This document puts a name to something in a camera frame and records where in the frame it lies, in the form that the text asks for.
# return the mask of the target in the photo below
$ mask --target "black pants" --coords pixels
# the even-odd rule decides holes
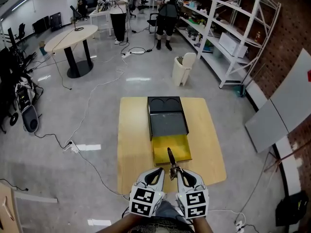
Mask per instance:
[[[110,14],[113,31],[118,41],[124,41],[125,34],[125,18],[126,13],[124,14]]]
[[[173,34],[176,22],[177,18],[175,17],[164,17],[159,15],[156,22],[157,25],[156,33],[159,35],[163,35],[163,30],[166,30],[166,35],[171,36]]]
[[[83,19],[86,18],[87,9],[80,9],[78,12],[82,15]]]

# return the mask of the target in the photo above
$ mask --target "gray floor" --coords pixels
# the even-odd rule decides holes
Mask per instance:
[[[138,15],[132,19],[131,27],[142,30],[147,26],[147,15]],[[53,32],[48,38],[60,33]],[[153,35],[148,31],[139,34],[129,32],[131,47],[145,49],[153,46]],[[119,80],[99,86],[92,94],[89,110],[81,128],[74,134],[76,144],[101,144],[102,149],[84,151],[82,155],[93,163],[103,181],[113,190],[117,190],[117,136],[120,98],[134,96],[182,96],[202,97],[206,99],[209,111],[217,131],[227,172],[224,182],[209,186],[209,209],[238,211],[251,193],[267,152],[256,154],[244,128],[244,123],[255,113],[246,98],[237,98],[230,89],[219,89],[219,80],[203,60],[198,60],[184,87],[172,83],[173,59],[187,52],[193,52],[191,46],[179,34],[172,37],[173,51],[169,52],[162,44],[162,50],[154,48],[151,53],[142,56],[131,55],[125,59],[118,54],[123,48],[114,45],[114,36],[108,36],[107,30],[97,33],[95,39],[88,39],[90,55],[97,55],[94,69],[79,79],[69,79],[66,75],[67,61],[58,63],[64,78],[61,78],[53,59],[49,66],[41,67],[32,73],[34,81],[49,76],[38,84],[44,88],[36,108],[40,118],[38,135],[57,134],[60,142],[71,136],[79,126],[87,106],[91,90],[100,83]],[[85,57],[83,44],[79,43],[73,52],[76,60]],[[36,60],[44,60],[38,52]],[[56,61],[66,60],[63,51],[57,52]],[[133,81],[130,78],[150,78],[146,81]],[[25,232],[87,232],[93,233],[102,227],[88,226],[87,220],[103,219],[117,221],[128,206],[121,197],[111,194],[103,187],[95,170],[78,154],[59,148],[54,137],[44,139],[29,135],[23,130],[21,118],[13,127],[5,122],[7,134],[0,133],[0,178],[29,188],[29,193],[46,197],[57,197],[58,204],[44,204],[30,201],[18,201],[18,211],[23,224],[32,224],[36,230]],[[244,213],[247,223],[254,224],[260,233],[281,232],[275,227],[275,208],[284,196],[280,173],[264,173],[259,186],[252,196]],[[173,204],[174,194],[168,194]],[[209,212],[208,222],[215,233],[234,233],[234,219],[231,212]],[[246,232],[253,233],[251,227]]]

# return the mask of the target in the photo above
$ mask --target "sneaker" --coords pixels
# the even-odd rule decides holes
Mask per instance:
[[[172,47],[170,46],[170,41],[166,41],[165,46],[169,51],[172,51]]]
[[[161,40],[158,40],[158,41],[157,41],[156,49],[158,49],[158,50],[161,49]]]

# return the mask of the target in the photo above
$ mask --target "white trash can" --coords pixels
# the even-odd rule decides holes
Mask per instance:
[[[184,57],[175,58],[172,78],[176,86],[181,84],[184,86],[186,84],[195,59],[196,54],[194,52],[188,52]]]

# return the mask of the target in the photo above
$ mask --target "brick wall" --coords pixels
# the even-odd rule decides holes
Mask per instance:
[[[207,0],[198,0],[204,6],[209,7],[211,2]],[[302,48],[311,54],[311,0],[274,0],[282,4],[275,28],[270,37],[265,50],[263,51],[257,65],[251,76],[264,92],[267,98],[270,98],[276,89],[283,82],[292,66],[296,62]],[[241,7],[251,12],[254,0],[242,0]],[[261,4],[265,21],[271,23],[275,10]],[[223,19],[229,21],[232,12],[231,8],[221,7],[217,13],[226,11],[221,14]],[[235,26],[244,32],[249,17],[238,13]],[[250,38],[255,38],[256,33],[260,31],[262,38],[265,37],[264,27],[254,21]],[[257,55],[258,49],[249,47],[248,57],[253,59]],[[311,139],[311,116],[308,117],[301,125],[288,135],[290,144],[296,148],[304,145]],[[302,166],[298,169],[300,175],[301,188],[305,190],[311,200],[311,143],[306,145],[300,151],[296,158],[301,158]],[[306,225],[311,218],[311,202],[309,203],[308,212],[301,220],[300,228],[302,232],[306,231]]]
[[[265,64],[254,78],[267,98],[271,97],[296,62],[302,48],[311,54],[311,0],[274,0],[282,3],[275,29],[254,71]],[[311,116],[288,135],[292,146],[298,148],[311,139]],[[302,159],[298,169],[301,188],[311,200],[311,144],[306,145],[296,158]],[[311,202],[300,230],[307,232],[311,218]]]

